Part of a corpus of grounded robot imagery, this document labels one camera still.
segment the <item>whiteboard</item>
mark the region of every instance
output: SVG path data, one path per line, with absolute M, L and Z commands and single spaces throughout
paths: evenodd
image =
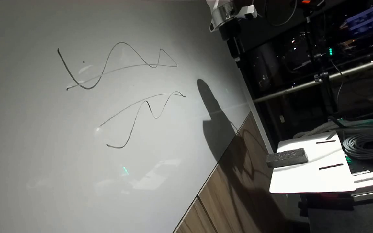
M 237 128 L 250 112 L 209 12 L 205 1 L 0 1 L 0 232 L 175 229 L 232 139 L 209 148 L 197 80 Z

